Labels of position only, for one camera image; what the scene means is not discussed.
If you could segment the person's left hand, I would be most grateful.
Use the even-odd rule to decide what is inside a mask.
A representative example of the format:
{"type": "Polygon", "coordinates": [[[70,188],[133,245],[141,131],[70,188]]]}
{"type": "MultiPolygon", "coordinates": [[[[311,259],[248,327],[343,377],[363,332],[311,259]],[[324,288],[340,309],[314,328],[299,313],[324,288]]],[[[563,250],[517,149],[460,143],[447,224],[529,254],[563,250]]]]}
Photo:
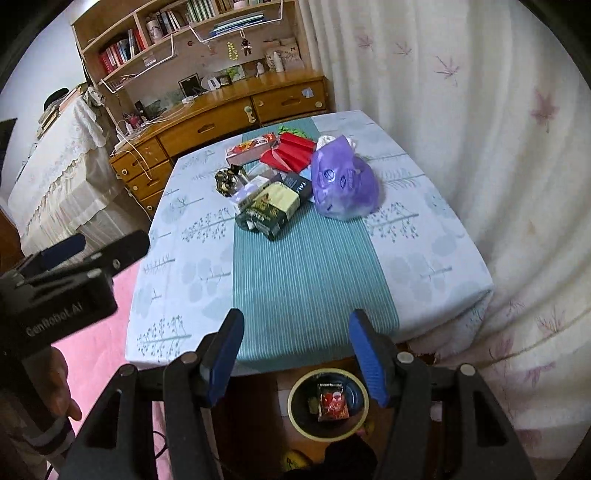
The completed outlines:
{"type": "Polygon", "coordinates": [[[37,393],[53,417],[82,419],[82,412],[72,398],[68,385],[68,365],[62,352],[49,347],[23,361],[37,393]]]}

